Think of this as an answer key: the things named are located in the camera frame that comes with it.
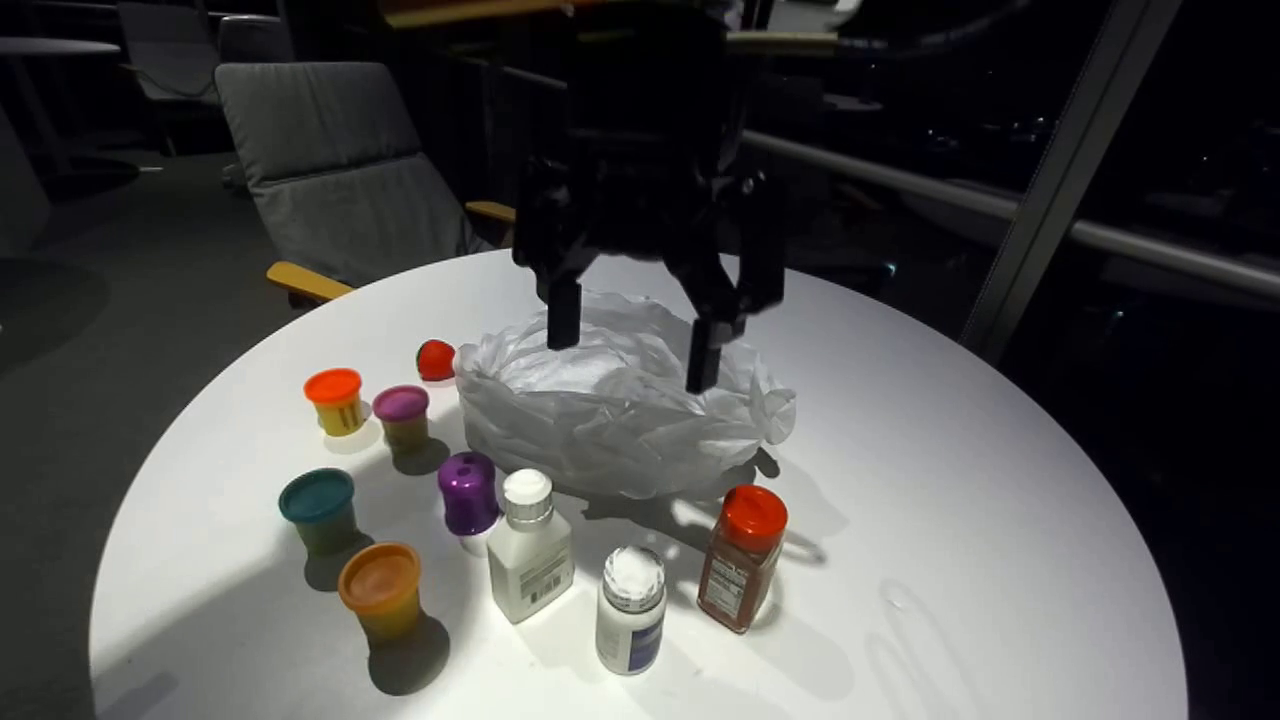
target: orange bottle cap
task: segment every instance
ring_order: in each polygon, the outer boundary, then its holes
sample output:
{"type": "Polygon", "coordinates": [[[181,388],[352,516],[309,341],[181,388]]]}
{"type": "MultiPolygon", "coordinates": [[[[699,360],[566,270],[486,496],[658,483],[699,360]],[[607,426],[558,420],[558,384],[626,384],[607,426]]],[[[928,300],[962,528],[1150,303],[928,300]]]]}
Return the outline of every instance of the orange bottle cap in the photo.
{"type": "Polygon", "coordinates": [[[451,378],[451,344],[446,341],[423,341],[423,348],[418,348],[418,373],[423,382],[447,382],[451,378]]]}
{"type": "Polygon", "coordinates": [[[335,588],[358,616],[381,616],[418,594],[421,565],[409,545],[370,545],[358,554],[335,588]]]}
{"type": "Polygon", "coordinates": [[[741,483],[724,496],[722,520],[738,549],[767,554],[789,531],[789,506],[759,483],[741,483]]]}
{"type": "Polygon", "coordinates": [[[352,367],[317,373],[304,393],[314,404],[326,404],[326,409],[358,404],[361,402],[361,373],[352,373],[352,367]]]}

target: small cup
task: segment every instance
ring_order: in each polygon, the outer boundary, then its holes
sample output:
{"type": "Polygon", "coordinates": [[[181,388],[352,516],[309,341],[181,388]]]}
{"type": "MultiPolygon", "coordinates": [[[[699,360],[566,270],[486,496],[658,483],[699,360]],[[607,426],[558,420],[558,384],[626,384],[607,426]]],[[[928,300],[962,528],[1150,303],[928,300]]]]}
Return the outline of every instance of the small cup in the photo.
{"type": "Polygon", "coordinates": [[[304,384],[309,402],[317,404],[317,420],[328,435],[352,435],[363,426],[361,413],[361,373],[328,367],[304,384]]]}
{"type": "Polygon", "coordinates": [[[396,456],[429,450],[429,393],[396,384],[374,402],[374,415],[385,426],[385,442],[396,456]]]}
{"type": "Polygon", "coordinates": [[[282,494],[282,516],[290,516],[309,545],[309,554],[335,554],[358,541],[358,514],[352,514],[358,483],[339,469],[317,469],[297,475],[282,494]]]}
{"type": "Polygon", "coordinates": [[[409,545],[370,545],[343,565],[335,588],[370,643],[393,643],[421,628],[421,577],[409,545]]]}
{"type": "Polygon", "coordinates": [[[456,452],[441,465],[436,489],[451,538],[480,538],[499,516],[493,475],[493,459],[480,452],[456,452]]]}

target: brown bottle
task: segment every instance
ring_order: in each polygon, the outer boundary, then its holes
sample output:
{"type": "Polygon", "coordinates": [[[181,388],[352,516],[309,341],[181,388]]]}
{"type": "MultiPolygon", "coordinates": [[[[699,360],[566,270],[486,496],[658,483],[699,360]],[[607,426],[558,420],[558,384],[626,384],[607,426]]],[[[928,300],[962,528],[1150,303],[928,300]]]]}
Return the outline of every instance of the brown bottle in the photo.
{"type": "Polygon", "coordinates": [[[750,633],[789,531],[789,506],[759,483],[724,496],[695,604],[731,633],[750,633]]]}

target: chair armrest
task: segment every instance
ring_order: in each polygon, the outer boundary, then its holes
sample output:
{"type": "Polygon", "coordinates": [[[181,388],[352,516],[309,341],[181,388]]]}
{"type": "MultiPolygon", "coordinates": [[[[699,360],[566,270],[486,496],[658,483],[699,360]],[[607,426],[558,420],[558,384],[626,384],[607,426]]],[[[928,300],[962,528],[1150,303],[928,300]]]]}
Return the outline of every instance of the chair armrest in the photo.
{"type": "Polygon", "coordinates": [[[517,223],[517,210],[499,206],[499,199],[467,199],[464,206],[478,219],[493,219],[493,223],[517,223]]]}
{"type": "Polygon", "coordinates": [[[339,286],[339,280],[331,280],[331,276],[319,276],[319,273],[314,273],[314,270],[304,270],[304,263],[292,263],[292,259],[277,259],[277,263],[269,270],[269,280],[282,286],[286,292],[304,297],[304,300],[317,300],[317,303],[328,303],[328,300],[352,292],[348,286],[339,286]]]}

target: white bottle cap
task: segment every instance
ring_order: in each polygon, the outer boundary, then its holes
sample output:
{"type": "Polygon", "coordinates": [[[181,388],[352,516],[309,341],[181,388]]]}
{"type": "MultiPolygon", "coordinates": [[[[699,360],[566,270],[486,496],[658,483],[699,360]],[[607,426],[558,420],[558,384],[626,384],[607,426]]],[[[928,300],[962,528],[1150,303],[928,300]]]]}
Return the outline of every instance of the white bottle cap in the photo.
{"type": "Polygon", "coordinates": [[[535,523],[551,516],[551,480],[535,469],[522,469],[505,480],[505,510],[513,523],[535,523]]]}
{"type": "Polygon", "coordinates": [[[616,549],[604,559],[604,601],[622,612],[647,612],[663,601],[663,565],[641,549],[616,549]]]}

